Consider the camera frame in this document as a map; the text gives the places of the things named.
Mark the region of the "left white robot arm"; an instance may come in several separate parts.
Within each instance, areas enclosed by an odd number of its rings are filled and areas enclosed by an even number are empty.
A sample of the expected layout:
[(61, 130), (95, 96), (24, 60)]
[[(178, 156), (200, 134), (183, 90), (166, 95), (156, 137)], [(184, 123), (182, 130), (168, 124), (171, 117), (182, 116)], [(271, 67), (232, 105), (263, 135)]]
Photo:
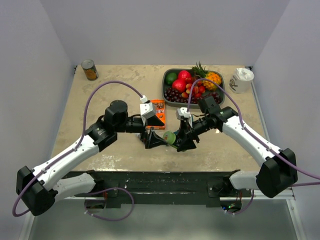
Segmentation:
[(126, 102), (112, 101), (104, 114), (67, 149), (32, 169), (27, 166), (20, 168), (16, 177), (16, 193), (27, 210), (39, 216), (62, 197), (80, 193), (99, 196), (104, 190), (104, 184), (89, 173), (74, 179), (63, 177), (83, 161), (113, 144), (118, 139), (118, 133), (137, 133), (144, 137), (149, 133), (149, 126), (165, 125), (158, 118), (157, 108), (152, 102), (142, 103), (139, 108), (139, 114), (129, 116)]

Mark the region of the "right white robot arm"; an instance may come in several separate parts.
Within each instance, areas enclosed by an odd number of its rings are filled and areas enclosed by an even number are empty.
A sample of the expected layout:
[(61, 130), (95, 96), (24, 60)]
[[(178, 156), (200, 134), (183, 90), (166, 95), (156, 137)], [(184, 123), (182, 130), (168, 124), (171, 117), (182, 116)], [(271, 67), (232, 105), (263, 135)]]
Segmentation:
[(192, 119), (186, 107), (176, 110), (180, 121), (175, 140), (177, 151), (195, 149), (199, 135), (216, 129), (236, 141), (260, 167), (258, 172), (235, 170), (230, 173), (219, 185), (227, 196), (250, 189), (273, 198), (297, 182), (296, 155), (291, 149), (280, 149), (270, 143), (245, 124), (239, 111), (221, 108), (211, 96), (201, 99), (198, 105), (204, 115), (197, 120)]

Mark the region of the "green pill bottle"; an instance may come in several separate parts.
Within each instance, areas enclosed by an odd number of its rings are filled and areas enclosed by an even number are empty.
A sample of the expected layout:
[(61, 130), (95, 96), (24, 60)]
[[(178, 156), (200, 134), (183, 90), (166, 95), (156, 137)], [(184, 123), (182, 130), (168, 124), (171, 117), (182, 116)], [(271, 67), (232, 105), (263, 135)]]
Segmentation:
[(179, 140), (179, 138), (177, 137), (177, 135), (174, 132), (166, 131), (163, 134), (162, 138), (167, 143), (167, 145), (169, 145), (169, 146), (171, 146), (171, 147), (173, 147), (175, 149), (178, 149), (179, 144), (180, 144), (180, 140)]

